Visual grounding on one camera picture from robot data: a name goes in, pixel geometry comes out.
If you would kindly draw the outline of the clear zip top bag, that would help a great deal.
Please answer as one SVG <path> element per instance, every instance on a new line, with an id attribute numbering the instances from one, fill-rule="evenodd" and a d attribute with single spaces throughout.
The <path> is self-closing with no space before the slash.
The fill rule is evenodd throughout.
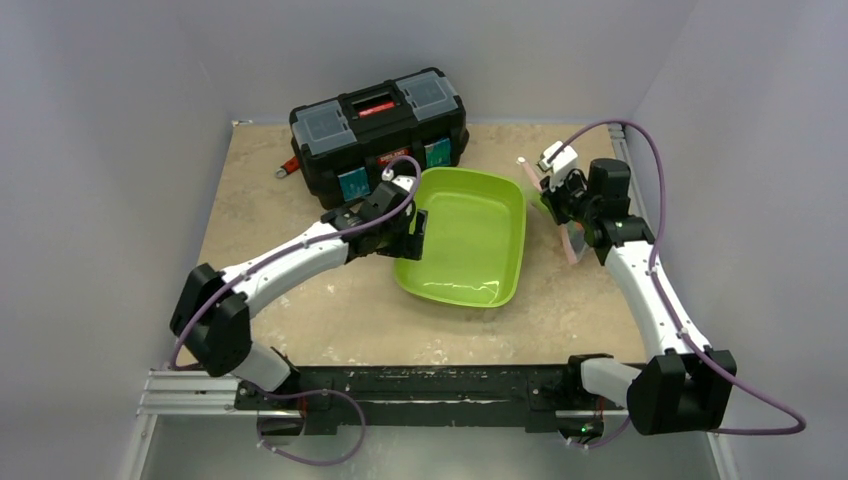
<path id="1" fill-rule="evenodd" d="M 516 164 L 522 169 L 525 175 L 525 179 L 522 181 L 522 189 L 528 203 L 538 212 L 545 215 L 549 214 L 546 206 L 542 203 L 542 176 L 537 171 L 537 168 L 522 156 L 517 158 Z M 559 224 L 557 225 L 557 229 L 567 262 L 570 265 L 578 264 L 590 250 L 585 242 L 582 227 L 575 222 L 571 222 Z"/>

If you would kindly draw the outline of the green plastic tray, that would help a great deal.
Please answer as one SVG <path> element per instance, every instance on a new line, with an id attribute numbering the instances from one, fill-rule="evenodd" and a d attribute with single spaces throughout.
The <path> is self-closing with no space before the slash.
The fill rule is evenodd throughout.
<path id="1" fill-rule="evenodd" d="M 422 258 L 396 260 L 396 284 L 414 296 L 460 307 L 510 302 L 527 229 L 519 184 L 478 170 L 431 168 L 422 174 L 415 203 L 428 213 Z"/>

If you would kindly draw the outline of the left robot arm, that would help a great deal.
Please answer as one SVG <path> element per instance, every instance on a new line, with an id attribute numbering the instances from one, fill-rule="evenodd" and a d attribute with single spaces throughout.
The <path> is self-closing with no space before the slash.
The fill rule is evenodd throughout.
<path id="1" fill-rule="evenodd" d="M 297 399 L 295 367 L 252 337 L 252 319 L 301 283 L 371 254 L 418 260 L 427 213 L 415 207 L 417 182 L 399 176 L 326 212 L 296 238 L 237 265 L 204 263 L 188 275 L 170 330 L 212 377 L 232 374 L 259 388 L 272 408 Z"/>

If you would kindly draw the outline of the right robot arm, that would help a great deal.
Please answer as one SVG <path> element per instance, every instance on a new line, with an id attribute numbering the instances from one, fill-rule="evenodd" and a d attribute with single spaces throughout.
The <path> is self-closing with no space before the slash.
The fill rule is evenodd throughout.
<path id="1" fill-rule="evenodd" d="M 630 168 L 617 159 L 541 160 L 541 202 L 555 222 L 578 224 L 586 244 L 623 293 L 648 363 L 636 368 L 605 355 L 573 356 L 561 381 L 564 399 L 584 407 L 598 396 L 626 408 L 642 435 L 709 431 L 720 426 L 732 384 L 713 364 L 736 373 L 727 350 L 715 350 L 688 317 L 672 315 L 673 289 L 651 253 L 648 223 L 630 212 Z"/>

